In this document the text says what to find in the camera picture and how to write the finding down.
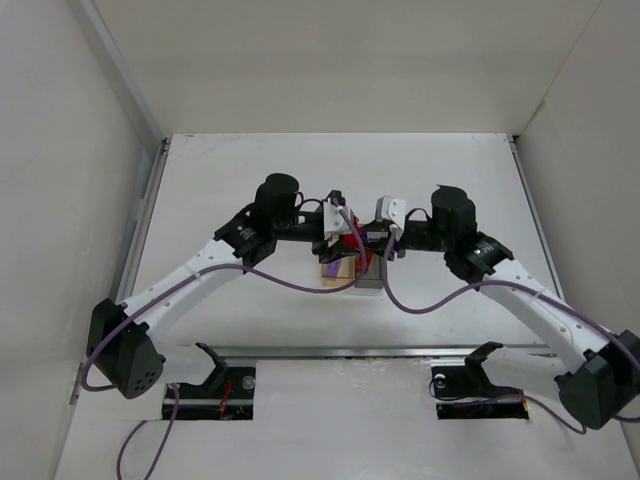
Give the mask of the purple lego brick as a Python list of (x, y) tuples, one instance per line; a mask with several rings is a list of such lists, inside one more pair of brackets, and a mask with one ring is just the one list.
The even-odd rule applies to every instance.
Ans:
[(345, 257), (324, 264), (321, 274), (327, 279), (353, 280), (356, 276), (355, 258)]
[(388, 229), (383, 224), (375, 222), (364, 225), (362, 232), (368, 244), (382, 242), (388, 238)]

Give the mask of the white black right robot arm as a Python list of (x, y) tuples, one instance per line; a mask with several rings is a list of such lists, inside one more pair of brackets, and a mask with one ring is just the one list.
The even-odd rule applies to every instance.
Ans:
[(481, 232), (467, 193), (441, 185), (431, 211), (414, 220), (405, 201), (378, 199), (367, 232), (384, 263), (408, 251), (441, 252), (464, 287), (412, 314), (432, 313), (474, 290), (496, 302), (537, 335), (552, 354), (537, 356), (488, 341), (463, 360), (432, 367), (437, 399), (473, 408), (535, 392), (558, 401), (583, 429), (599, 430), (639, 395), (639, 338), (615, 334), (576, 311), (538, 282), (495, 238)]

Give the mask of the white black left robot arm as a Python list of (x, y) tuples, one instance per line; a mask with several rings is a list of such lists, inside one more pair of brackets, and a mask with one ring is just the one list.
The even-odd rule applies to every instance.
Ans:
[(305, 211), (298, 181), (273, 173), (254, 199), (172, 273), (119, 303), (105, 299), (91, 313), (86, 362), (80, 385), (88, 392), (118, 391), (135, 399), (156, 383), (218, 387), (226, 367), (207, 344), (166, 346), (164, 339), (187, 313), (221, 287), (245, 274), (298, 292), (298, 285), (258, 270), (280, 241), (308, 243), (319, 260), (329, 257), (331, 239), (354, 240), (349, 253), (364, 257), (358, 220), (342, 194), (332, 191)]

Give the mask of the red lego brick assembly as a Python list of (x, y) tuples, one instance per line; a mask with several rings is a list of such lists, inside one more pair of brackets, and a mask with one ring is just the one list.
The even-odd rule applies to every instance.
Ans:
[(356, 272), (358, 274), (367, 273), (370, 270), (373, 254), (367, 249), (367, 238), (364, 228), (361, 226), (358, 217), (354, 217), (349, 233), (343, 234), (341, 239), (344, 246), (353, 250), (356, 256)]

